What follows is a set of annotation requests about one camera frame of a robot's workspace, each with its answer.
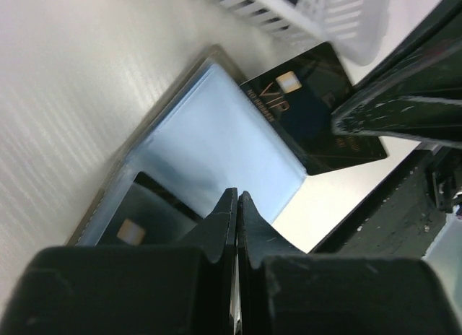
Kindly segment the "black VIP credit card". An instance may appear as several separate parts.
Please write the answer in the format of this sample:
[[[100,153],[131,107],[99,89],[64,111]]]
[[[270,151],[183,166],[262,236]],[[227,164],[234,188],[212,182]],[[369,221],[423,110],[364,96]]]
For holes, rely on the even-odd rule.
[[[98,245],[161,245],[179,241],[203,218],[144,172],[116,208]]]

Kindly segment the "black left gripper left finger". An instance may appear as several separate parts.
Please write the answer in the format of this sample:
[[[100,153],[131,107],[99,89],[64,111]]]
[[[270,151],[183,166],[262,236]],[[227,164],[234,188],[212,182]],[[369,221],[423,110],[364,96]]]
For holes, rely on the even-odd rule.
[[[46,248],[25,268],[3,334],[231,334],[237,191],[176,243]]]

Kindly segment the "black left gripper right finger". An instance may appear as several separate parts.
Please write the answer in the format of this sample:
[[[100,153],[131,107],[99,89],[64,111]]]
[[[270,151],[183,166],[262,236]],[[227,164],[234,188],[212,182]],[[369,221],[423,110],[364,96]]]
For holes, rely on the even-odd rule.
[[[459,334],[436,273],[415,258],[306,254],[238,200],[244,334]]]

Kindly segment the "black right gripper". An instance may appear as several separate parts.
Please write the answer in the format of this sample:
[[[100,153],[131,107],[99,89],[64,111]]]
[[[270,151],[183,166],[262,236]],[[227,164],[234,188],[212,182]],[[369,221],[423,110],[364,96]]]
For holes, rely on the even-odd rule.
[[[360,82],[333,129],[418,146],[314,252],[423,256],[461,202],[461,0],[442,0]]]

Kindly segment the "grey leather card holder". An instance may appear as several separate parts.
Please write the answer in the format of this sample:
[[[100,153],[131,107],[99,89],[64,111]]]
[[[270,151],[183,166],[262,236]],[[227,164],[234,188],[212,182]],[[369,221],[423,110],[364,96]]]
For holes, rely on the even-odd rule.
[[[139,172],[202,218],[236,188],[273,222],[307,172],[239,88],[243,78],[222,46],[200,52],[121,147],[69,245],[97,244]]]

